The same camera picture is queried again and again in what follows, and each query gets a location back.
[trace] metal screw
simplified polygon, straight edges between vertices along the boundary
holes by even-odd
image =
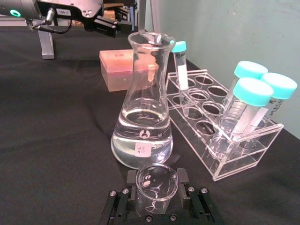
[[[189,187],[188,191],[193,192],[193,191],[195,191],[195,188],[194,187]]]
[[[207,193],[207,192],[208,192],[208,190],[207,190],[207,188],[206,188],[206,187],[204,187],[204,188],[202,188],[202,189],[201,189],[201,192],[202,192],[202,193]]]
[[[176,221],[176,219],[177,219],[177,217],[176,217],[175,215],[171,215],[171,216],[170,216],[170,220],[171,220],[171,221]]]
[[[116,194],[117,194],[117,192],[115,190],[113,190],[109,193],[110,196],[115,196]]]
[[[146,216],[146,221],[151,222],[152,221],[152,216]]]
[[[126,188],[126,189],[123,189],[123,194],[127,194],[129,192],[129,190]]]

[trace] erlenmeyer flask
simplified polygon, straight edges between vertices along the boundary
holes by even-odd
[[[151,32],[133,33],[128,40],[134,50],[134,77],[111,147],[122,164],[140,169],[150,163],[164,163],[172,152],[165,74],[175,40]]]

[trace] glass beaker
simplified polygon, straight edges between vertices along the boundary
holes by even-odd
[[[140,169],[150,163],[164,163],[173,149],[165,75],[175,40],[152,32],[133,33],[128,40],[134,50],[134,77],[111,148],[122,164]]]
[[[166,165],[152,163],[137,172],[135,182],[137,214],[165,214],[178,189],[176,171]]]

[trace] rack hole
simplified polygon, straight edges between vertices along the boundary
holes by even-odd
[[[168,89],[167,89],[168,94],[175,94],[178,93],[178,88],[173,84],[173,82],[169,81],[168,82]]]
[[[174,102],[175,104],[180,105],[180,99],[179,99],[179,96],[173,97],[172,100],[173,100],[173,102]]]
[[[219,115],[221,108],[224,108],[221,104],[208,101],[204,102],[202,105],[202,109],[205,110],[208,114]]]
[[[200,76],[197,76],[197,77],[195,78],[195,80],[196,80],[198,83],[203,84],[203,85],[209,85],[209,84],[214,83],[214,81],[213,81],[210,77],[208,77],[208,76],[206,76],[206,75],[200,75]]]
[[[191,94],[191,97],[195,99],[196,101],[205,101],[209,99],[210,95],[207,91],[199,90],[193,94]]]
[[[227,95],[227,91],[220,86],[211,86],[208,88],[208,92],[218,97],[225,97]]]
[[[188,116],[192,120],[198,120],[202,117],[202,113],[195,108],[189,108]]]
[[[194,87],[194,86],[196,86],[196,83],[195,83],[195,81],[193,81],[192,79],[188,79],[188,87],[189,88],[192,88],[192,87]]]
[[[210,122],[200,121],[196,124],[196,128],[203,135],[213,135],[215,133],[214,126]]]

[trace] black table surface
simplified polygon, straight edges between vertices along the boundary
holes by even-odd
[[[107,90],[98,54],[130,48],[127,37],[83,30],[53,37],[56,59],[42,60],[36,32],[0,28],[1,225],[96,224],[109,190],[125,186],[128,168],[110,138],[126,92]],[[299,224],[293,135],[283,130],[258,166],[214,182],[174,126],[172,134],[179,159],[169,164],[209,188],[226,224]]]

